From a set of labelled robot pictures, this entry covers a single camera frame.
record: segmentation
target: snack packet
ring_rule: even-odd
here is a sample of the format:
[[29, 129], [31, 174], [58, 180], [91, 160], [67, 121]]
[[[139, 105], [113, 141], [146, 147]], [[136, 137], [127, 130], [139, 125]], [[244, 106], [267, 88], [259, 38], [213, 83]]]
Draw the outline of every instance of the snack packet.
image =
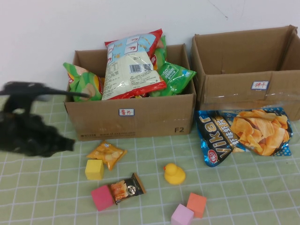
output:
[[233, 150], [262, 156], [290, 156], [293, 132], [283, 108], [197, 111], [196, 123], [204, 161], [220, 164]]
[[167, 83], [167, 88], [150, 93], [151, 97], [171, 96], [180, 94], [196, 72], [185, 69], [184, 67], [165, 62], [158, 70], [163, 80]]
[[104, 83], [105, 83], [105, 78], [104, 78], [104, 77], [100, 77], [100, 81], [101, 81], [101, 83], [104, 85]]
[[97, 75], [70, 63], [65, 62], [63, 66], [66, 68], [69, 76], [70, 91], [90, 95], [90, 98], [74, 96], [75, 102], [96, 101], [102, 99], [103, 84]]
[[149, 97], [149, 94], [146, 93], [146, 94], [143, 94], [143, 95], [134, 96], [132, 98], [145, 98], [145, 97]]
[[153, 70], [153, 55], [162, 30], [105, 42], [108, 48], [103, 100], [131, 98], [166, 88]]
[[101, 159], [107, 165], [109, 170], [112, 170], [114, 165], [127, 153], [127, 150], [118, 149], [114, 145], [103, 141], [96, 147], [87, 158]]
[[131, 178], [111, 184], [109, 187], [116, 204], [119, 204], [121, 201], [132, 196], [138, 196], [146, 193], [146, 190], [136, 173], [133, 173]]
[[155, 50], [154, 55], [151, 57], [154, 70], [160, 69], [167, 60], [167, 45], [165, 42], [165, 36], [161, 37], [159, 43], [161, 46]]

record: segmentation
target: cardboard box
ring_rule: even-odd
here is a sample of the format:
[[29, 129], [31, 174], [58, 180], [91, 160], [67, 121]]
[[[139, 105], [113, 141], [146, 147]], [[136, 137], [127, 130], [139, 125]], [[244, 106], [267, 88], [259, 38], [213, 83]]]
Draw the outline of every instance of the cardboard box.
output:
[[[185, 45], [167, 47], [168, 61], [189, 68]], [[76, 51], [73, 64], [105, 77], [107, 50]], [[195, 108], [193, 82], [182, 95], [73, 102], [65, 107], [81, 141], [187, 135]]]
[[297, 28], [195, 35], [192, 69], [197, 110], [282, 106], [300, 119], [300, 39]]

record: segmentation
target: rubber duck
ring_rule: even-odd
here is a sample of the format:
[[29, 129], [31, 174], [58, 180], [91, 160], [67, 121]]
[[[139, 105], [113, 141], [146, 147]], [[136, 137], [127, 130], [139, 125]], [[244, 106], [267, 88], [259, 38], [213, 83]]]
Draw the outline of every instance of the rubber duck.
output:
[[178, 185], [181, 184], [185, 178], [186, 173], [179, 166], [174, 163], [169, 163], [164, 167], [165, 180], [170, 184]]

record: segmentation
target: vikaa chip bag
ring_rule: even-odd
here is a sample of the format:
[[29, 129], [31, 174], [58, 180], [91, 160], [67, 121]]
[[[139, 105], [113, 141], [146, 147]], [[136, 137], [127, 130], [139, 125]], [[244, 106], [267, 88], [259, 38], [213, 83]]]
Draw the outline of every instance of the vikaa chip bag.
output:
[[158, 70], [158, 74], [167, 83], [167, 88], [151, 92], [151, 97], [179, 95], [193, 79], [196, 72], [165, 62]]
[[220, 164], [232, 151], [262, 156], [290, 156], [291, 124], [283, 108], [197, 111], [204, 161]]
[[167, 60], [167, 45], [165, 42], [165, 36], [162, 36], [158, 42], [158, 48], [155, 50], [151, 62], [154, 70], [158, 70]]
[[150, 61], [162, 30], [105, 42], [108, 48], [103, 100], [131, 98], [166, 88]]
[[74, 96], [75, 102], [96, 101], [102, 99], [103, 84], [100, 78], [88, 70], [64, 63], [69, 76], [70, 91], [89, 94], [90, 98]]

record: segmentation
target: table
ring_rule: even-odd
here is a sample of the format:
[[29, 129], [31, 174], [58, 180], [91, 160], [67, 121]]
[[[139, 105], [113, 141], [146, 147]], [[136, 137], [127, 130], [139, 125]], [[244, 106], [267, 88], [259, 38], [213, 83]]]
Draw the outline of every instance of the table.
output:
[[[75, 138], [63, 98], [36, 103], [33, 109]], [[77, 142], [74, 152], [51, 158], [0, 152], [0, 225], [167, 225], [191, 192], [207, 197], [204, 217], [193, 225], [298, 225], [300, 122], [292, 128], [291, 156], [232, 153], [215, 168], [203, 161], [195, 126], [190, 135], [108, 140], [128, 153], [112, 171], [105, 168], [101, 181], [89, 181], [84, 174], [86, 155], [100, 141]], [[163, 166], [170, 162], [186, 172], [180, 186], [164, 180]], [[147, 194], [97, 212], [90, 192], [133, 172]]]

